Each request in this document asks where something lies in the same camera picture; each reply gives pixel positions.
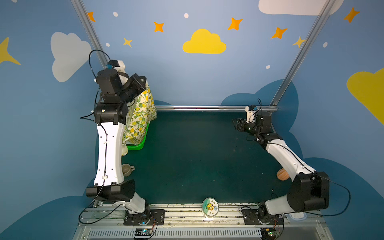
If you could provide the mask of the green circuit board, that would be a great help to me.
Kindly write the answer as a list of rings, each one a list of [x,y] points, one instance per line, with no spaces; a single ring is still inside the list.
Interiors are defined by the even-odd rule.
[[[277,238],[276,231],[270,228],[261,228],[261,240],[275,240]]]
[[[153,235],[153,229],[152,228],[144,228],[144,229],[135,229],[134,233],[134,239],[135,240],[141,240],[141,239],[150,239]]]

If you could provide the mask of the small terracotta cup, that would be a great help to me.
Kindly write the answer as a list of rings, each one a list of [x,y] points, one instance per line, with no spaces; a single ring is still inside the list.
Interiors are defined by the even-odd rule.
[[[290,175],[288,174],[288,172],[284,168],[282,168],[277,172],[277,178],[280,181],[286,181],[286,180],[290,179]]]

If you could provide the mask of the left aluminium frame post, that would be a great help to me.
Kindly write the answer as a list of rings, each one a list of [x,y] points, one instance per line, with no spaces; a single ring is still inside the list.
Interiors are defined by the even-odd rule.
[[[86,7],[82,0],[71,0],[71,3],[91,41],[93,49],[103,51],[103,47],[90,20]]]

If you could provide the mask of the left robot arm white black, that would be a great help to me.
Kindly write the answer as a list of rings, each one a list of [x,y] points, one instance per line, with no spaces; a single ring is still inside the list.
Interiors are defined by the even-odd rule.
[[[86,189],[86,196],[96,201],[114,203],[125,208],[134,220],[150,220],[146,200],[136,193],[136,183],[126,181],[122,170],[123,133],[127,115],[137,97],[146,90],[146,77],[125,72],[122,61],[108,59],[105,68],[94,75],[99,85],[99,101],[92,115],[97,124],[99,156],[94,185]]]

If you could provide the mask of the round white green tape dispenser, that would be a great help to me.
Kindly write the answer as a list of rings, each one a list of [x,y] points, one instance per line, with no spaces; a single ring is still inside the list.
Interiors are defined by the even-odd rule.
[[[205,218],[215,217],[219,212],[219,203],[214,198],[206,198],[202,204],[202,212]]]

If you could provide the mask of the left green circuit board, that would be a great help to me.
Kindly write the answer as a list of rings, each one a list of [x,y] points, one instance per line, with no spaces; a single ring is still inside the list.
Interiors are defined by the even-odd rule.
[[[134,239],[135,240],[141,240],[141,239],[150,239],[153,235],[153,229],[152,228],[144,228],[144,229],[135,229],[134,233]]]

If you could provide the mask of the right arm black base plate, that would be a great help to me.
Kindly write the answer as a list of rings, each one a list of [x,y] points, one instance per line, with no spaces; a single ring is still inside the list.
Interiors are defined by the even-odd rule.
[[[283,225],[284,216],[260,214],[258,209],[241,209],[245,225]]]

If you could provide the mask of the right green circuit board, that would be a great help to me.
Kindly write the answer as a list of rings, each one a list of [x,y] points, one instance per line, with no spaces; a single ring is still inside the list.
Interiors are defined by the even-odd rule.
[[[261,240],[275,240],[277,238],[276,231],[270,228],[261,228]]]

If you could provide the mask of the green plastic basket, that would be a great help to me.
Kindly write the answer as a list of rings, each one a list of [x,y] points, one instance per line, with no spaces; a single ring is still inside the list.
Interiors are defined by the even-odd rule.
[[[136,145],[134,145],[133,143],[131,143],[129,141],[127,142],[128,151],[139,151],[144,147],[147,133],[149,130],[149,125],[150,125],[150,123],[148,123],[147,126],[145,127],[145,129],[143,129],[141,132],[139,132],[139,134],[137,136],[134,136],[134,138],[130,139],[130,141],[135,141],[135,143],[137,143]]]

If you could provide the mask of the right aluminium frame post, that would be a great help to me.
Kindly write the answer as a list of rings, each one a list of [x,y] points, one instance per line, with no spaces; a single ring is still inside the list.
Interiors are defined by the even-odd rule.
[[[317,36],[323,29],[324,25],[326,24],[328,18],[331,15],[331,10],[333,6],[335,5],[336,0],[327,0],[325,1],[325,4],[323,5],[323,8],[321,9],[318,17],[316,18],[312,28],[310,29],[307,38],[300,48],[293,64],[291,65],[287,75],[285,76],[284,80],[282,81],[280,87],[278,88],[275,96],[273,97],[270,106],[276,108],[281,101],[283,95],[288,89],[288,86],[292,82],[294,76],[296,75],[297,71],[299,70],[300,66],[304,62],[305,57],[307,56],[308,52],[310,51],[313,43],[316,41]]]

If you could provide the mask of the aluminium frame post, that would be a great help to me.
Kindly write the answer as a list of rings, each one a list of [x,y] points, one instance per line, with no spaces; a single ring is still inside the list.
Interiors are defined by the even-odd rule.
[[[93,49],[103,51],[103,47],[90,20],[86,7],[82,0],[71,0],[71,3],[91,41]]]
[[[333,6],[335,5],[336,0],[327,0],[325,1],[325,4],[323,5],[323,8],[321,9],[318,17],[316,18],[312,28],[310,29],[307,38],[300,48],[293,64],[291,65],[287,75],[285,76],[284,80],[282,81],[280,87],[278,88],[275,96],[273,97],[270,106],[276,108],[281,101],[283,95],[288,89],[288,86],[292,82],[294,76],[296,75],[297,71],[299,70],[300,66],[304,62],[305,57],[307,56],[308,52],[310,51],[313,43],[316,41],[317,36],[323,29],[324,25],[326,24],[328,18],[331,15],[331,10]]]

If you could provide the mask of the rear aluminium frame bar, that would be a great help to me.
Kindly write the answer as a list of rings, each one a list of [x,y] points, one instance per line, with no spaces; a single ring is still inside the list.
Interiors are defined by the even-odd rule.
[[[156,106],[158,112],[244,112],[246,106]]]

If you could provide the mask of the grey ceramic mug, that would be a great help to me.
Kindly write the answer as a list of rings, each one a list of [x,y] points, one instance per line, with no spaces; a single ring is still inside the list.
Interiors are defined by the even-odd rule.
[[[131,166],[129,164],[122,164],[122,173],[124,177],[128,177],[129,175],[131,175],[134,170],[134,166]]]

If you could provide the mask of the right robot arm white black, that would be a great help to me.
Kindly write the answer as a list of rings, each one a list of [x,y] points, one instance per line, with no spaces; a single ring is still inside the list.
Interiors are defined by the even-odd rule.
[[[306,213],[316,215],[317,210],[327,209],[330,203],[330,185],[333,183],[325,172],[318,172],[305,163],[273,131],[271,116],[259,111],[247,111],[244,119],[233,119],[238,132],[248,133],[273,156],[292,181],[290,191],[282,197],[261,203],[258,216]]]

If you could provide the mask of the lemon print skirt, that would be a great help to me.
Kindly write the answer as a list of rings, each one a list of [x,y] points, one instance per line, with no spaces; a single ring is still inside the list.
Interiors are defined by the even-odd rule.
[[[137,136],[148,123],[157,118],[154,97],[148,83],[146,83],[146,87],[147,89],[135,99],[135,103],[129,108],[123,132],[122,157],[128,153],[127,142],[136,145],[137,143],[130,139]]]

